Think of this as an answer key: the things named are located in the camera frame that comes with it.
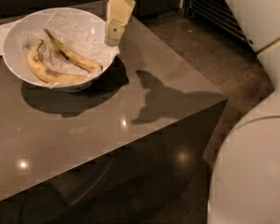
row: table surface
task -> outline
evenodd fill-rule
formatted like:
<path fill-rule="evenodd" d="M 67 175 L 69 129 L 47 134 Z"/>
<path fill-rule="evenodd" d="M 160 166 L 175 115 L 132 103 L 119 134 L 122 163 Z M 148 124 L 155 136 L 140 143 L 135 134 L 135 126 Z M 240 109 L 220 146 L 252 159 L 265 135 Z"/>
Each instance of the table surface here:
<path fill-rule="evenodd" d="M 105 15 L 104 2 L 79 8 Z M 0 58 L 0 201 L 226 100 L 135 18 L 119 48 L 77 93 L 22 82 Z"/>

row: white robot body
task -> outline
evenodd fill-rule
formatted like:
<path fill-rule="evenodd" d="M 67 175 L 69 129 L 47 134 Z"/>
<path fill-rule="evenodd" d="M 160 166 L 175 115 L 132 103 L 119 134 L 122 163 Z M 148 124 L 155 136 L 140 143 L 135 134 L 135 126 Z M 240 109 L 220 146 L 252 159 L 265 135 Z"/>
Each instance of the white robot body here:
<path fill-rule="evenodd" d="M 280 223 L 280 0 L 225 0 L 275 92 L 233 128 L 213 171 L 208 224 Z"/>

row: concrete floor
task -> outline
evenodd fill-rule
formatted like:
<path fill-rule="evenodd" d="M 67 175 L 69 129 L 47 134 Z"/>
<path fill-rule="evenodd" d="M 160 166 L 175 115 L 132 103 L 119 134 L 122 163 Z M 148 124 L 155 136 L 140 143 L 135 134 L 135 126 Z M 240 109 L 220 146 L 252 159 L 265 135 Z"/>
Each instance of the concrete floor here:
<path fill-rule="evenodd" d="M 220 87 L 230 99 L 203 159 L 186 188 L 169 204 L 138 215 L 133 223 L 203 224 L 207 220 L 208 187 L 212 169 L 225 136 L 244 114 L 273 91 L 273 86 L 247 44 L 201 18 L 193 21 L 170 13 L 143 23 L 190 65 Z M 8 215 L 6 218 L 1 217 L 0 223 L 42 223 L 41 219 L 45 216 L 58 216 L 66 209 L 51 187 L 44 186 L 31 193 L 14 199 L 14 203 L 22 203 L 23 200 L 30 202 L 26 209 L 20 204 L 17 209 L 15 205 L 5 203 L 5 207 L 0 210 L 3 210 L 2 216 L 5 212 Z M 43 202 L 36 203 L 35 200 L 39 197 L 42 197 Z M 124 209 L 127 207 L 123 202 L 127 202 L 126 206 L 131 206 L 133 210 L 140 210 L 146 205 L 134 199 L 129 189 L 125 188 L 111 192 L 108 198 L 110 199 L 103 198 L 94 202 L 90 200 L 68 210 L 65 215 L 50 223 L 131 223 L 130 218 L 119 217 L 120 213 L 126 213 Z M 27 206 L 34 209 L 38 207 L 39 212 L 32 214 Z M 22 219 L 19 213 L 28 215 L 26 219 Z"/>

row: banana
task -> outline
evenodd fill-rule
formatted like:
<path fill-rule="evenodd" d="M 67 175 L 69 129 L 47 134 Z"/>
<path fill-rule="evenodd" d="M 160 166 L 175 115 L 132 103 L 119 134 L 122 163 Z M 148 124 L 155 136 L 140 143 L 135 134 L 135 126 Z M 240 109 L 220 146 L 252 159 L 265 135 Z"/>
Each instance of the banana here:
<path fill-rule="evenodd" d="M 66 60 L 68 60 L 70 63 L 72 63 L 84 70 L 87 70 L 88 72 L 91 72 L 93 69 L 95 69 L 97 67 L 100 67 L 101 70 L 103 69 L 103 67 L 98 62 L 87 59 L 87 58 L 75 53 L 74 51 L 72 51 L 70 48 L 68 48 L 66 45 L 64 45 L 61 41 L 56 39 L 47 28 L 44 28 L 44 31 L 48 35 L 48 37 L 52 43 L 52 46 L 54 47 L 56 52 L 58 52 L 59 54 L 64 56 L 64 58 Z"/>
<path fill-rule="evenodd" d="M 83 81 L 86 77 L 81 75 L 68 75 L 48 69 L 39 56 L 38 50 L 44 41 L 39 39 L 37 45 L 31 48 L 27 55 L 27 62 L 32 72 L 42 81 L 59 83 L 76 83 Z"/>

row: white bowl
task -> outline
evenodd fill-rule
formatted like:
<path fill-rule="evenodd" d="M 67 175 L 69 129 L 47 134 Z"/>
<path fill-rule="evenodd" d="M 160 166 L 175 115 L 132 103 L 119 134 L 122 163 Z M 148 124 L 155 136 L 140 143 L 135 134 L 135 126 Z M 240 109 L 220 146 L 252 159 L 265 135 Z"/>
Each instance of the white bowl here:
<path fill-rule="evenodd" d="M 44 25 L 51 18 L 53 13 L 58 13 L 71 21 L 75 22 L 85 32 L 93 36 L 95 44 L 104 44 L 105 42 L 105 21 L 99 17 L 91 14 L 90 12 L 83 11 L 76 8 L 50 8 L 30 14 L 20 22 L 14 25 L 7 34 L 7 37 L 3 46 L 3 59 L 8 69 L 20 79 L 45 88 L 51 88 L 62 91 L 80 91 L 92 84 L 109 66 L 112 64 L 114 58 L 119 54 L 119 48 L 112 48 L 110 56 L 107 57 L 105 65 L 103 65 L 103 71 L 91 79 L 86 79 L 83 82 L 75 84 L 59 84 L 57 87 L 51 87 L 51 84 L 45 83 L 38 79 L 30 70 L 26 61 L 26 57 L 23 55 L 22 47 L 22 34 L 23 33 L 42 33 Z"/>

